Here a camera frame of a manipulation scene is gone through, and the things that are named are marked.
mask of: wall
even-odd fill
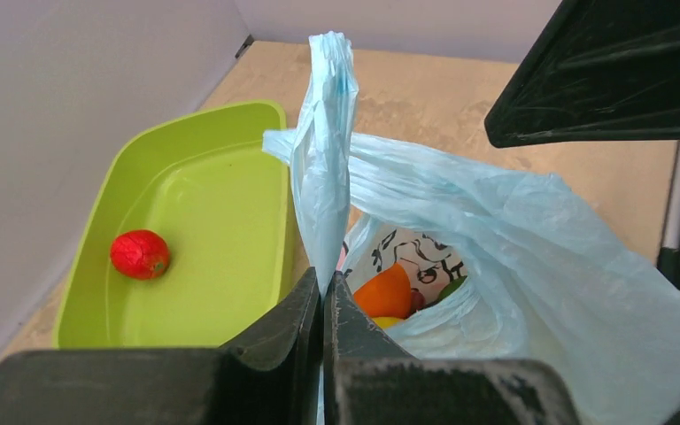
[[[353,47],[519,62],[560,0],[236,0],[257,40],[330,29]]]
[[[115,153],[196,109],[247,35],[232,0],[0,0],[0,349],[68,268]]]

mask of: green object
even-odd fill
[[[295,214],[289,171],[261,151],[285,128],[268,101],[231,104],[152,128],[111,165],[89,216],[54,330],[58,348],[218,346],[290,291]],[[113,239],[148,228],[171,264],[137,281],[110,261]]]
[[[444,289],[439,292],[439,297],[437,297],[437,302],[441,302],[443,299],[447,298],[452,294],[460,285],[465,281],[467,276],[459,277],[454,281],[450,282]]]

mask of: yellow fruit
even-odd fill
[[[396,325],[396,324],[400,323],[403,320],[399,319],[397,317],[374,317],[372,319],[372,321],[374,321],[374,323],[376,323],[376,326],[378,326],[382,329],[386,329],[386,328],[389,328],[392,325]]]

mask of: wooden table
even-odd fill
[[[497,150],[483,118],[516,65],[356,50],[360,93],[355,130],[506,168],[561,175],[633,251],[655,261],[661,243],[675,142],[558,143]],[[205,102],[272,99],[296,125],[311,68],[308,45],[255,42]],[[358,217],[354,211],[353,223]],[[300,238],[294,279],[306,260]],[[6,353],[50,347],[62,287],[26,323]]]

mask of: light blue plastic bag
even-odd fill
[[[350,53],[343,58],[355,84]],[[313,73],[310,93],[345,86],[330,80]],[[348,105],[335,93],[345,98],[330,89],[321,102]],[[321,109],[305,103],[302,117],[307,108]],[[265,133],[264,150],[291,166],[301,235],[322,279],[334,271],[347,221],[348,174],[337,168],[347,159],[352,116],[314,125],[309,138],[301,122]],[[680,407],[680,291],[558,175],[355,133],[347,161],[350,201],[365,214],[346,239],[353,290],[364,283],[353,276],[368,268],[369,250],[395,228],[425,232],[467,266],[466,282],[443,302],[388,329],[406,350],[419,358],[542,360],[560,373],[586,422],[660,424]]]

